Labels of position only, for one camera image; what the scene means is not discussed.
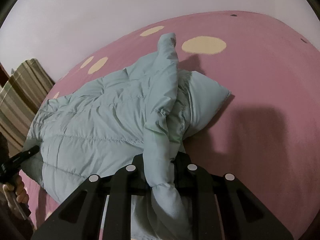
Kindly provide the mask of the left hand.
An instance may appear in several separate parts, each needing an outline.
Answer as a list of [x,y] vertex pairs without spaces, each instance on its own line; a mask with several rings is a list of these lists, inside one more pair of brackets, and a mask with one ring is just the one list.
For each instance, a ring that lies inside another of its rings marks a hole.
[[29,195],[27,194],[27,191],[25,190],[25,185],[22,180],[22,177],[20,175],[17,175],[15,177],[15,183],[14,185],[11,184],[3,184],[2,186],[4,195],[8,201],[9,206],[14,205],[14,200],[11,196],[11,193],[14,192],[16,195],[16,201],[18,203],[28,204],[29,202]]

